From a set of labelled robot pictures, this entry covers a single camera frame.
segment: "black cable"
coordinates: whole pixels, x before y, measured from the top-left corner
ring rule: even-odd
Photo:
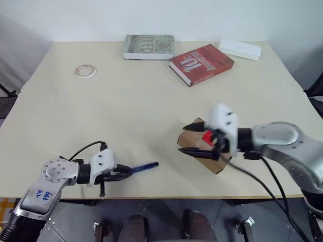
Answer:
[[[269,163],[266,161],[266,159],[264,159],[263,157],[261,157],[261,160],[265,163],[265,165],[267,166],[269,172],[271,173],[272,177],[274,178],[281,194],[282,194],[282,197],[283,197],[283,201],[284,201],[284,204],[285,204],[285,210],[286,210],[286,216],[287,216],[287,219],[288,221],[291,223],[291,225],[293,226],[293,228],[295,229],[295,231],[299,234],[299,236],[301,236],[301,238],[303,240],[305,240],[304,238],[306,238],[305,241],[308,241],[308,238],[307,236],[305,235],[305,233],[302,231],[302,229],[298,226],[298,224],[294,221],[294,219],[292,218],[291,214],[290,214],[290,210],[289,210],[289,205],[288,205],[288,201],[287,201],[287,198],[286,198],[286,194],[284,192],[284,189],[282,187],[282,185],[280,184],[279,180],[277,179],[273,169],[271,168],[271,166],[269,165]]]
[[[234,164],[231,164],[222,154],[220,154],[221,158],[230,166],[232,166],[233,168],[247,174],[248,176],[254,178],[258,183],[260,183],[262,185],[262,187],[268,192],[268,194],[271,196],[271,198],[277,203],[277,205],[283,210],[283,212],[286,214],[287,217],[289,217],[291,219],[291,225],[294,227],[295,231],[301,236],[301,238],[305,241],[305,242],[311,242],[309,240],[309,238],[305,235],[305,233],[299,228],[299,226],[297,225],[297,223],[291,218],[289,211],[287,212],[285,210],[285,208],[280,204],[280,202],[277,200],[277,198],[274,196],[274,194],[270,191],[270,189],[265,185],[265,183],[263,183],[259,178],[257,178],[254,174],[248,172],[247,170],[240,168]]]
[[[101,144],[100,150],[102,151],[103,149],[106,149],[106,143],[103,141],[95,141],[91,144],[88,144],[87,146],[83,147],[82,149],[80,149],[79,151],[77,151],[74,155],[72,155],[72,157],[69,159],[69,161],[73,160],[75,158],[75,156],[77,156],[79,153],[81,153],[83,150],[89,148],[92,145],[96,145],[96,144]]]

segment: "blue pen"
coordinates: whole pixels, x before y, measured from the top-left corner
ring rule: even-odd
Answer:
[[[134,168],[132,168],[130,170],[130,172],[133,174],[133,173],[137,173],[137,172],[140,172],[140,171],[143,171],[143,170],[152,169],[152,168],[157,167],[157,166],[159,166],[159,163],[158,162],[153,162],[153,163],[149,163],[149,164],[134,167]]]

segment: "white wall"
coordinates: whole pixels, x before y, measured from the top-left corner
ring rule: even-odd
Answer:
[[[54,41],[268,40],[304,87],[323,72],[322,12],[322,0],[0,0],[0,16]]]

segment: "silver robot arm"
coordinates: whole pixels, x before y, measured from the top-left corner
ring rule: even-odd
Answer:
[[[217,138],[212,151],[181,148],[196,158],[218,160],[220,153],[235,156],[243,152],[246,159],[267,157],[278,162],[300,187],[309,207],[314,238],[323,241],[323,142],[305,135],[297,126],[286,122],[237,128],[237,116],[223,104],[215,106],[205,122],[184,127],[185,130],[212,131]]]
[[[109,149],[94,155],[89,164],[65,159],[54,159],[46,163],[41,170],[41,178],[28,189],[14,209],[9,223],[0,234],[0,241],[37,241],[65,186],[76,183],[97,184],[98,177],[116,167],[113,153]]]

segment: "book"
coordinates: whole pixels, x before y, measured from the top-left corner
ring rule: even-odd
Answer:
[[[189,86],[232,68],[234,61],[208,44],[170,59],[170,67]]]
[[[158,59],[174,57],[172,35],[127,35],[123,56],[125,59]]]

